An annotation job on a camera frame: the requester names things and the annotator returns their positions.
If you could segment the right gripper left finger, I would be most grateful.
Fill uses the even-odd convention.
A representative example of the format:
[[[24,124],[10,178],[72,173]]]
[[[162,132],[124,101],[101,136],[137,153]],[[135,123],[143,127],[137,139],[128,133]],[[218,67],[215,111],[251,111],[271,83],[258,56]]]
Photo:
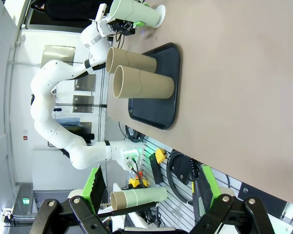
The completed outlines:
[[[31,234],[65,234],[79,226],[84,234],[109,234],[98,211],[106,190],[101,167],[93,168],[81,195],[60,203],[54,198],[42,202],[32,224]]]

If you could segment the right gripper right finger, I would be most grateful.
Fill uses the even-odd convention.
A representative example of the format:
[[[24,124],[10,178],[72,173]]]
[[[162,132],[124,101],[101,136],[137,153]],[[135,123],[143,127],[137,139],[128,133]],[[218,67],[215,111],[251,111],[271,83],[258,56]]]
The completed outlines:
[[[239,234],[275,233],[263,202],[256,196],[244,200],[221,192],[211,167],[199,166],[192,191],[198,190],[205,214],[190,231],[191,234],[215,234],[224,225],[233,226]]]

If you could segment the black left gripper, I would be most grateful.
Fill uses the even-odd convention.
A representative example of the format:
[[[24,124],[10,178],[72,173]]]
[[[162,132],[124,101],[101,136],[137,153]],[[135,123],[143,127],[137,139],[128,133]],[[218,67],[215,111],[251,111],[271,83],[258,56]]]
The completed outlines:
[[[150,7],[146,0],[142,0],[143,5]],[[122,19],[115,19],[107,23],[111,29],[115,32],[119,32],[124,36],[130,36],[135,34],[134,27],[143,27],[145,24],[142,21],[131,22]]]

